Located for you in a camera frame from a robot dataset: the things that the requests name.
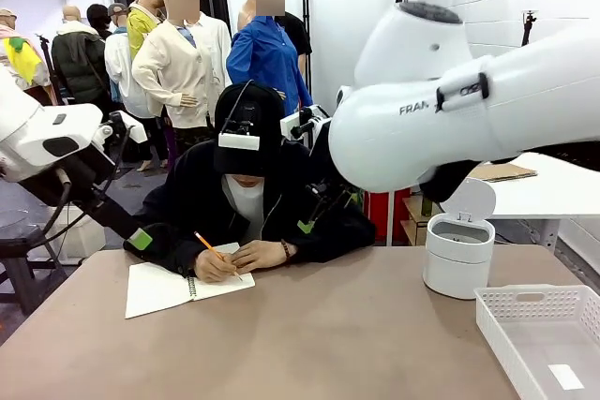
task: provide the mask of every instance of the pencil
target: pencil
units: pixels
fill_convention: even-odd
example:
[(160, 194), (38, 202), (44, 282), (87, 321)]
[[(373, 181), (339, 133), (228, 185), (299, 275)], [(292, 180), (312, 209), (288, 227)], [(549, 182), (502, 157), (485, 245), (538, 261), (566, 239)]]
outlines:
[[(220, 253), (218, 253), (218, 252), (216, 251), (216, 249), (215, 249), (213, 246), (211, 246), (211, 245), (210, 245), (210, 244), (209, 244), (209, 243), (208, 243), (208, 242), (207, 242), (207, 241), (206, 241), (206, 240), (205, 240), (205, 239), (204, 239), (204, 238), (201, 236), (201, 234), (200, 234), (198, 231), (194, 231), (194, 234), (196, 235), (196, 237), (197, 237), (198, 239), (200, 239), (200, 242), (201, 242), (201, 243), (203, 243), (204, 245), (206, 245), (206, 248), (208, 248), (208, 249), (209, 249), (211, 252), (213, 252), (215, 255), (217, 255), (217, 256), (218, 256), (218, 258), (219, 258), (221, 261), (225, 262), (225, 258), (223, 258), (223, 256), (222, 256)], [(240, 274), (239, 274), (237, 271), (235, 271), (233, 274), (234, 274), (235, 276), (237, 276), (237, 277), (238, 277), (240, 280), (242, 280), (242, 277), (240, 276)]]

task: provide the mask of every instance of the open lid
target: open lid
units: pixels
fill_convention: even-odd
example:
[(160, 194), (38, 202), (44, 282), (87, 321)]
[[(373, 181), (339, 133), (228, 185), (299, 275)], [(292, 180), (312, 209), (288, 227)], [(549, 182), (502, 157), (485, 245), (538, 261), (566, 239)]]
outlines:
[(477, 222), (492, 215), (496, 208), (496, 193), (486, 182), (466, 178), (455, 193), (441, 204), (442, 209), (458, 220)]

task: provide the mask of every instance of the person's right hand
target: person's right hand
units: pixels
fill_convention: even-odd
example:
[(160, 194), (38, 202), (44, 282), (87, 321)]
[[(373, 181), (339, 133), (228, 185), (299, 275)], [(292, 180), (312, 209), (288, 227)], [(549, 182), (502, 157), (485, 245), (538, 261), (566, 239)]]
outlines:
[(189, 96), (187, 94), (183, 94), (181, 96), (181, 106), (182, 107), (187, 107), (187, 108), (194, 108), (198, 106), (198, 100), (196, 100), (196, 97), (194, 96)]
[(217, 283), (225, 278), (232, 276), (236, 271), (236, 267), (232, 264), (231, 255), (223, 255), (224, 261), (221, 260), (214, 252), (204, 250), (196, 258), (194, 270), (196, 276), (205, 283)]

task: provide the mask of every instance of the person's left hand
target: person's left hand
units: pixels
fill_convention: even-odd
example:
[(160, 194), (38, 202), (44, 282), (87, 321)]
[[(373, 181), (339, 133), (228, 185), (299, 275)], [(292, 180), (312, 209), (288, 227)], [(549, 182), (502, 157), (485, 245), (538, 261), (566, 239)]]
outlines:
[(252, 241), (233, 254), (232, 263), (239, 268), (239, 274), (249, 274), (256, 269), (279, 266), (286, 259), (282, 243)]

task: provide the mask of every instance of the cream sweater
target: cream sweater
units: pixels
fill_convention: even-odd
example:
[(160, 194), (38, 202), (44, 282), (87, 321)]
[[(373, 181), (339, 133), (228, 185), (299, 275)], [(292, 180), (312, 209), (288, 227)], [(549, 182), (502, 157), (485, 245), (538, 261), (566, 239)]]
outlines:
[[(207, 113), (214, 121), (220, 95), (210, 51), (202, 37), (190, 32), (196, 49), (174, 25), (163, 22), (143, 42), (131, 68), (133, 78), (148, 94), (148, 110), (160, 116), (165, 105), (174, 128), (206, 126)], [(182, 107), (183, 94), (196, 97), (198, 107)]]

